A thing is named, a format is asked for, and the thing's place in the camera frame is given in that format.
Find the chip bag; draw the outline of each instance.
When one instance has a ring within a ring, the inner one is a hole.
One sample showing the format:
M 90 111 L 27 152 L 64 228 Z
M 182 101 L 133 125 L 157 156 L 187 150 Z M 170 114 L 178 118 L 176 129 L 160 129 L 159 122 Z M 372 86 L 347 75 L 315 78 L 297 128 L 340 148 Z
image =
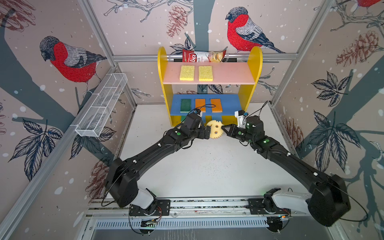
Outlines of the chip bag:
M 225 51 L 223 52 L 202 52 L 183 49 L 183 62 L 215 62 L 219 63 L 223 60 Z

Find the wooden shelf unit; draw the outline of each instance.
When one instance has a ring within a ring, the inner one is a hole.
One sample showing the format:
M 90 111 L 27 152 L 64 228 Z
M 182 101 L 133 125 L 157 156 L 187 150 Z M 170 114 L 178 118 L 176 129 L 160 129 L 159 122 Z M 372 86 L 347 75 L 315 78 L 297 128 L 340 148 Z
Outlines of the wooden shelf unit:
M 182 65 L 194 65 L 194 81 L 180 81 L 180 70 Z M 183 63 L 168 62 L 167 53 L 164 47 L 159 48 L 157 55 L 157 67 L 161 88 L 167 106 L 168 116 L 171 126 L 174 127 L 181 122 L 182 116 L 186 113 L 180 113 L 181 99 L 192 99 L 191 109 L 195 107 L 196 98 L 206 99 L 205 104 L 210 103 L 210 99 L 220 98 L 222 101 L 223 112 L 212 113 L 209 108 L 203 114 L 203 120 L 220 120 L 224 125 L 237 123 L 234 117 L 235 111 L 247 110 L 249 102 L 255 91 L 257 81 L 260 77 L 263 65 L 263 54 L 259 47 L 254 47 L 248 57 L 247 63 Z M 213 81 L 199 81 L 199 67 L 212 66 Z M 172 84 L 239 84 L 238 94 L 173 94 Z

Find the green sponge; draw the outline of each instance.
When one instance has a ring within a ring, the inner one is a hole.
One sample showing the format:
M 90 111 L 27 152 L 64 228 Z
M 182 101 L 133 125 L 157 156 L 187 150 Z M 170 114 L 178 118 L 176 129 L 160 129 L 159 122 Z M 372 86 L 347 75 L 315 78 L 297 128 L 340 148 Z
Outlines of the green sponge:
M 181 113 L 189 113 L 191 111 L 191 99 L 181 99 Z

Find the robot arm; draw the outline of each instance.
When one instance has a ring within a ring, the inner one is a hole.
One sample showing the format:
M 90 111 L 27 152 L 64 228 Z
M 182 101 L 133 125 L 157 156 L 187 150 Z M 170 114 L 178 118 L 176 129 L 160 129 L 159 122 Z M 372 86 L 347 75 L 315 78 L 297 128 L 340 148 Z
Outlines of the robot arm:
M 112 162 L 106 178 L 106 189 L 120 207 L 138 205 L 151 214 L 156 208 L 156 196 L 149 190 L 139 189 L 137 181 L 154 164 L 179 149 L 189 148 L 195 138 L 209 139 L 210 127 L 204 127 L 200 110 L 195 109 L 186 116 L 184 122 L 168 130 L 150 148 L 125 161 Z M 238 112 L 238 118 L 244 115 Z M 238 125 L 222 126 L 232 138 L 248 142 L 251 148 L 264 158 L 278 164 L 301 184 L 310 194 L 282 192 L 275 188 L 264 195 L 261 207 L 268 212 L 277 208 L 295 209 L 310 213 L 324 226 L 331 226 L 351 208 L 344 181 L 337 175 L 332 177 L 316 170 L 288 152 L 278 141 L 265 136 L 263 122 L 258 116 L 242 118 Z

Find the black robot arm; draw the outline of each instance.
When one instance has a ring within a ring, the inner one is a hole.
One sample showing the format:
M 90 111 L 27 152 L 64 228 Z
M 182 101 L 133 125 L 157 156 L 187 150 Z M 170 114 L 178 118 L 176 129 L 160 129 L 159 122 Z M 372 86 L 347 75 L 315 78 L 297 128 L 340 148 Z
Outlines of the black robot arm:
M 248 142 L 250 147 L 264 158 L 276 163 L 304 187 L 312 197 L 306 199 L 308 210 L 316 221 L 324 226 L 331 226 L 351 209 L 344 180 L 338 175 L 332 177 L 306 164 L 278 141 L 264 134 L 263 122 L 258 116 L 248 117 L 245 128 L 235 124 L 222 126 L 225 133 Z
M 209 139 L 210 127 L 204 127 L 200 110 L 186 116 L 183 123 L 168 130 L 165 135 L 148 149 L 122 161 L 114 160 L 106 178 L 106 189 L 120 207 L 130 204 L 138 194 L 137 181 L 153 165 L 164 157 L 189 148 L 195 138 Z

